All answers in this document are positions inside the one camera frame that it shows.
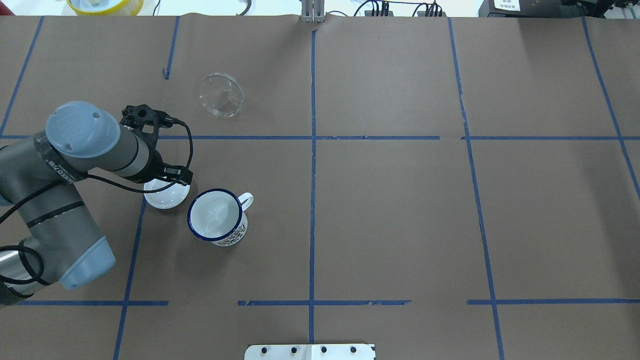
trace blue mug rim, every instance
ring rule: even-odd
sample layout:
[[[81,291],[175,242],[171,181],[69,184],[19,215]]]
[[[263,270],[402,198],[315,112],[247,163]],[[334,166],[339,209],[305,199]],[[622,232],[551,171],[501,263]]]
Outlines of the blue mug rim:
[[[219,237],[217,237],[217,238],[208,238],[208,237],[206,237],[206,236],[204,236],[204,235],[199,234],[197,231],[195,231],[195,229],[193,228],[193,225],[191,224],[191,210],[193,209],[193,205],[196,203],[196,201],[197,201],[200,197],[202,197],[203,195],[208,194],[208,193],[210,193],[210,192],[223,192],[223,193],[227,193],[227,194],[231,195],[231,197],[233,197],[233,198],[236,200],[236,203],[237,203],[237,205],[238,205],[238,220],[236,221],[235,226],[234,226],[234,227],[233,227],[233,229],[231,229],[228,233],[226,233],[226,234],[224,234],[224,235],[222,235],[222,236],[219,236]],[[189,211],[187,212],[187,224],[189,225],[189,230],[191,230],[191,232],[192,232],[192,233],[193,233],[197,238],[200,238],[201,240],[209,241],[209,242],[212,242],[212,241],[220,241],[220,240],[225,239],[225,238],[226,238],[226,237],[228,237],[229,235],[231,235],[231,234],[232,234],[232,233],[233,233],[233,232],[238,228],[238,226],[240,226],[240,221],[241,221],[241,220],[242,220],[242,204],[240,204],[240,200],[238,199],[238,197],[237,197],[234,193],[230,192],[230,191],[229,191],[229,190],[227,190],[227,189],[222,189],[222,188],[209,189],[209,190],[207,190],[207,191],[205,191],[205,192],[202,192],[202,193],[198,194],[198,196],[196,196],[196,197],[195,197],[195,199],[193,199],[193,201],[191,201],[191,205],[189,205]]]

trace white saucer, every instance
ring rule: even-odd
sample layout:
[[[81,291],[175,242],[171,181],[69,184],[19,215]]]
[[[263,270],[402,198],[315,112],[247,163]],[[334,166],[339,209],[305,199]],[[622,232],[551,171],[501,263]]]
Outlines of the white saucer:
[[[145,184],[145,190],[155,190],[160,189],[169,185],[166,181],[153,179]],[[163,190],[157,193],[146,193],[145,199],[147,202],[157,209],[171,209],[175,206],[178,206],[189,193],[189,185],[180,185],[174,184],[167,190]]]

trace mug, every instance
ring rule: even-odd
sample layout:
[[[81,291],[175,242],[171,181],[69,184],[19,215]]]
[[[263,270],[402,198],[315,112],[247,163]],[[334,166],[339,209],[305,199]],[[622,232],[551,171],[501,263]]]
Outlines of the mug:
[[[253,195],[236,196],[226,189],[211,189],[196,196],[187,213],[189,229],[198,238],[217,246],[231,246],[246,233],[245,210]]]

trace label sticker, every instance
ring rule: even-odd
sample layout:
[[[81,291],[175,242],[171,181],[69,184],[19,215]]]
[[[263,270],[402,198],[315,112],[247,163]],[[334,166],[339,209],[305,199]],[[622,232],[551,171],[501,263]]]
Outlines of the label sticker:
[[[496,9],[508,10],[511,12],[520,11],[520,0],[493,0]]]

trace white metal bracket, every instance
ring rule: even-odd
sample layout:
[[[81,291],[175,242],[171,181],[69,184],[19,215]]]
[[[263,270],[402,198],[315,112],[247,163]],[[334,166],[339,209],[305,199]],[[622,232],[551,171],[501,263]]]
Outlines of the white metal bracket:
[[[370,344],[252,345],[244,360],[376,360]]]
[[[302,22],[324,22],[324,0],[302,0]]]

